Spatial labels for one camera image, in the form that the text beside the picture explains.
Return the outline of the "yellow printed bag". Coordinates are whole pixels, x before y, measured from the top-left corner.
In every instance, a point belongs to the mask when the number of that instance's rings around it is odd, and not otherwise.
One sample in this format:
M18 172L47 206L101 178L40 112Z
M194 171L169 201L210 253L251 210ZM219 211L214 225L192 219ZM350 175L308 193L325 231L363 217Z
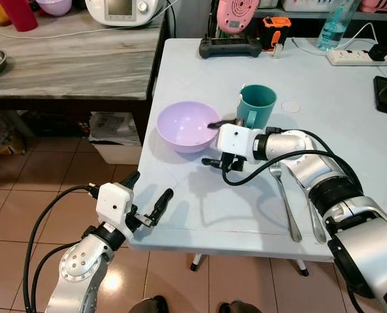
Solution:
M0 155L25 155L26 152L24 137L7 119L0 116Z

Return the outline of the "steel fork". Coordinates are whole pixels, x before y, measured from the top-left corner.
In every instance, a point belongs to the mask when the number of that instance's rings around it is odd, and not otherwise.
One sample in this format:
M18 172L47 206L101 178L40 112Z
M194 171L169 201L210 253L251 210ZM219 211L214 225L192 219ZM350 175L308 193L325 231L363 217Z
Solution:
M288 231L290 236L294 242L301 242L303 236L300 232L300 228L298 227L294 214L292 214L292 209L289 204L288 196L285 192L285 186L283 186L282 180L282 169L280 167L280 163L273 164L268 167L270 175L276 180L277 187L279 187L280 195L283 200L283 205L285 206L286 211L286 221L288 221Z

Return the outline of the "white round lid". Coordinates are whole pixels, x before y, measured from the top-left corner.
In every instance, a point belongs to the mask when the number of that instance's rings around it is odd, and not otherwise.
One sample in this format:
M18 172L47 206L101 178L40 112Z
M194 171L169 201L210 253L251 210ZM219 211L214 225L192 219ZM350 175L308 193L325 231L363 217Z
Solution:
M281 102L281 108L288 113L298 113L301 110L301 105L293 100L285 100Z

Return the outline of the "small purple bowl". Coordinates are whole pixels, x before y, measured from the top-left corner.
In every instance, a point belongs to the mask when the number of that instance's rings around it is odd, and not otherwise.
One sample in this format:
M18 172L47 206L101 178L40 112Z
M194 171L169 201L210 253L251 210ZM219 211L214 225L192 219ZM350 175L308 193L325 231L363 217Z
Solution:
M70 12L72 8L72 0L35 0L47 14L53 17L62 17Z

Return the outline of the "black handheld controller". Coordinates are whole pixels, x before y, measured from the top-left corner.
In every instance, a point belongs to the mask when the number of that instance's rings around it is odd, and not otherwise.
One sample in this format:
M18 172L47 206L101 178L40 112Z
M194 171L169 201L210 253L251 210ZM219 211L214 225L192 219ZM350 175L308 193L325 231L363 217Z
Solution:
M255 38L203 38L197 51L203 59L220 55L258 57L262 45Z

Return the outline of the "white plastic table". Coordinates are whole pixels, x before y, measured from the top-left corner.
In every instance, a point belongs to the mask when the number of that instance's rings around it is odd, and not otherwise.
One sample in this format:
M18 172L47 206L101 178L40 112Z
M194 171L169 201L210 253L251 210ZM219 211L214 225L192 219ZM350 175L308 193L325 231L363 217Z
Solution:
M376 110L373 96L373 78L387 76L387 68L331 66L325 57L310 54L305 40L287 42L276 59L268 53L203 59L199 44L191 38L164 43L134 203L148 213L167 188L174 196L159 224L138 230L130 247L330 262L330 250L316 242L306 200L291 176L283 181L303 236L299 243L288 234L279 188L268 171L228 186L217 169L202 164L203 158L218 157L216 150L178 154L158 134L157 118L169 105L191 100L229 119L241 87L271 87L277 102L270 125L318 134L352 166L364 194L387 212L387 114ZM283 111L285 100L299 102L300 112Z

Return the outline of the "teal plastic cup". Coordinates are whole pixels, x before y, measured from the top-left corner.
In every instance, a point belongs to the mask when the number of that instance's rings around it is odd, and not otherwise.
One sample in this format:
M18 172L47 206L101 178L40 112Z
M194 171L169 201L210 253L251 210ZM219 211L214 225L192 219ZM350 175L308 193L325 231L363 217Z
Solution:
M239 91L237 120L247 128L265 128L277 102L277 93L264 85L244 85Z

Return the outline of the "white power strip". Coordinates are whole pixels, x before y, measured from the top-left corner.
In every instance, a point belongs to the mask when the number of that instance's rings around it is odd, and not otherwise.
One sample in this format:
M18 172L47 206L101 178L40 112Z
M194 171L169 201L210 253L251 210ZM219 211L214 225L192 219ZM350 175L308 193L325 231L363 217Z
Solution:
M330 50L326 57L331 66L381 67L387 65L383 57L373 60L367 50Z

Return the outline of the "black right robot foot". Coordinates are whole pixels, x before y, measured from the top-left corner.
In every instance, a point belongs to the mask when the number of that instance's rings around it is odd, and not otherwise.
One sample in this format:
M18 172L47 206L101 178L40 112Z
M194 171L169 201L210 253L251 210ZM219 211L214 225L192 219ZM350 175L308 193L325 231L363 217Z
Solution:
M217 313L262 313L255 305L243 301L222 302Z

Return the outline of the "purple plastic bowl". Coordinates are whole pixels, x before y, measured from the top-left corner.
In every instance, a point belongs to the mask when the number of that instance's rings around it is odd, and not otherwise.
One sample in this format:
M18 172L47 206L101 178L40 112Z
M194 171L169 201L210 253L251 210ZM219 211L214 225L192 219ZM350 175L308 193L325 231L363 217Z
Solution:
M176 152L194 154L208 148L217 137L218 130L208 125L221 119L214 108L203 102L175 102L159 114L157 132Z

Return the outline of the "pink round appliance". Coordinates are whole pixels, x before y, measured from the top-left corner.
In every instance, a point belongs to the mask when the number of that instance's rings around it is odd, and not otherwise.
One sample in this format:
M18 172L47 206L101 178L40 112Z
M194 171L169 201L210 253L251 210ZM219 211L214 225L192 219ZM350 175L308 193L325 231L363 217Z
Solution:
M246 29L260 0L218 0L214 20L220 30L238 34Z

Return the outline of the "clear blue water bottle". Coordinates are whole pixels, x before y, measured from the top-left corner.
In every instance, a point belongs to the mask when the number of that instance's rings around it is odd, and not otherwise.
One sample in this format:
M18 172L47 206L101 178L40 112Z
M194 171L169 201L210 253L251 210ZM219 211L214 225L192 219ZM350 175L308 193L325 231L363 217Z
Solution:
M343 33L348 29L361 3L362 0L335 0L333 2L316 42L318 50L327 52L339 45Z

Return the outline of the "black robot foot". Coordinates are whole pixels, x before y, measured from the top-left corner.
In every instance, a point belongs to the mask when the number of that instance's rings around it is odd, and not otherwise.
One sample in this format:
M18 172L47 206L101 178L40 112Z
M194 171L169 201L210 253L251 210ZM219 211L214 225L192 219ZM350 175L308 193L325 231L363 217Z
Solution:
M136 303L128 313L170 313L170 311L166 298L156 295Z
M262 313L255 305L243 301L222 302L217 313Z

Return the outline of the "steel spoon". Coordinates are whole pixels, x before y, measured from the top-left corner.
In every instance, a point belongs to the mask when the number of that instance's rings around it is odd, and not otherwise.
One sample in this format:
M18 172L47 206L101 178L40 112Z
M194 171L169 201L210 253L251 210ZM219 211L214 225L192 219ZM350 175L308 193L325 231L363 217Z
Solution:
M300 178L298 178L297 175L294 176L295 182L297 182L301 188L302 191L304 191L305 197L306 197L306 204L307 209L309 210L309 216L311 219L311 227L313 230L313 235L315 236L316 242L319 242L319 244L325 244L327 243L328 239L326 236L326 231L324 227L322 227L321 218L318 215L318 211L315 208L315 205L313 205L313 201L311 200L311 197L309 196L309 192L311 191L311 188L313 185L311 182L306 183Z

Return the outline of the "white plastic basket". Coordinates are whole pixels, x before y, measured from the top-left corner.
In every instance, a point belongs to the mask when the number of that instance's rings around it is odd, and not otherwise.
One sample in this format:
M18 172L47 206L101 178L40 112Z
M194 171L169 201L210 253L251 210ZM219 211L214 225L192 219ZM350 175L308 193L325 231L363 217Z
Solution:
M349 11L357 4L355 0L282 0L282 6L288 12L336 12L338 8Z

